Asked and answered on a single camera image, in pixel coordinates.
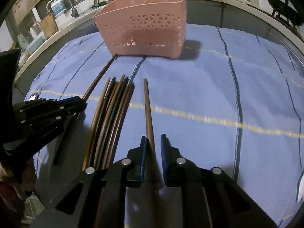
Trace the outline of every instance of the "white countertop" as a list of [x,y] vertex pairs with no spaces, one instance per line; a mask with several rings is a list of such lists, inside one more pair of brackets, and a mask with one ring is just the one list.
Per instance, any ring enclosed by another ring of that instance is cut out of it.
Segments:
[[[247,5],[247,1],[240,2],[240,0],[209,0],[209,1],[216,1],[216,2],[222,2],[229,4],[231,6],[234,6],[236,8],[242,9],[248,13],[251,13],[255,15],[256,17],[264,20],[266,23],[270,24],[274,28],[276,28],[278,31],[280,31],[288,40],[290,40],[301,52],[304,52],[304,43],[296,36],[294,35],[289,29],[287,29],[284,25],[282,25],[280,22],[272,18],[271,16],[267,15],[266,13],[263,13],[262,11],[252,7],[254,4],[249,3],[251,6]],[[73,20],[70,24],[68,24],[66,27],[60,29],[57,31],[53,36],[51,36],[48,40],[46,40],[26,61],[26,63],[23,65],[21,70],[18,72],[15,82],[22,76],[25,69],[28,68],[29,65],[32,64],[32,62],[43,52],[45,51],[49,46],[51,46],[54,42],[56,42],[58,39],[60,39],[62,36],[70,32],[71,30],[75,29],[76,27],[80,26],[81,24],[91,20],[93,18],[93,15],[101,9],[100,7],[84,14],[83,16],[78,17],[77,19]]]

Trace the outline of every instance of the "human hand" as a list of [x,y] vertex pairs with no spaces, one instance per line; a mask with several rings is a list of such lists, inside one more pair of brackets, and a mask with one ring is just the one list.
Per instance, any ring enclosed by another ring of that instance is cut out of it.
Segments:
[[[0,182],[6,182],[10,184],[12,177],[12,170],[0,163]],[[35,174],[34,160],[31,158],[26,163],[26,167],[21,174],[21,190],[23,192],[33,190],[36,184],[36,180],[37,177]]]

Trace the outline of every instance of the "cutting board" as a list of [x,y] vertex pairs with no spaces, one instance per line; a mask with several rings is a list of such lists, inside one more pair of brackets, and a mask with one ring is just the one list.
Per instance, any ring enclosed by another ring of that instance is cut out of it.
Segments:
[[41,22],[40,27],[44,33],[46,39],[55,34],[58,31],[58,27],[55,22],[54,14],[49,13]]

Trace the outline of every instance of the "blue tablecloth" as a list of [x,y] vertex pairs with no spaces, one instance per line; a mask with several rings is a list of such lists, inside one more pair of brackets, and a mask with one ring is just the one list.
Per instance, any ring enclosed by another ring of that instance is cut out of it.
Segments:
[[[34,80],[26,97],[82,96],[111,54],[99,33],[63,46]],[[130,76],[140,56],[121,56],[93,91],[75,126],[65,161],[52,165],[56,139],[34,158],[36,190],[49,203],[81,170],[98,98],[108,77]],[[147,57],[121,132],[115,161],[138,147],[146,134],[143,79],[149,83],[157,162],[160,137],[197,166],[221,167],[279,225],[285,227],[303,200],[301,119],[304,78],[281,45],[254,35],[187,25],[177,60]],[[145,187],[127,190],[126,227],[156,227]],[[165,227],[182,227],[180,189],[160,191]]]

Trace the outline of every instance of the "pink plastic basket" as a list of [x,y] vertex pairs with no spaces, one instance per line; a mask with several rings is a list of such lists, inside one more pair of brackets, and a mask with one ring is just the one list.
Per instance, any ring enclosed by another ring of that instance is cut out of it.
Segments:
[[186,15],[186,0],[115,0],[94,19],[112,55],[178,58]]

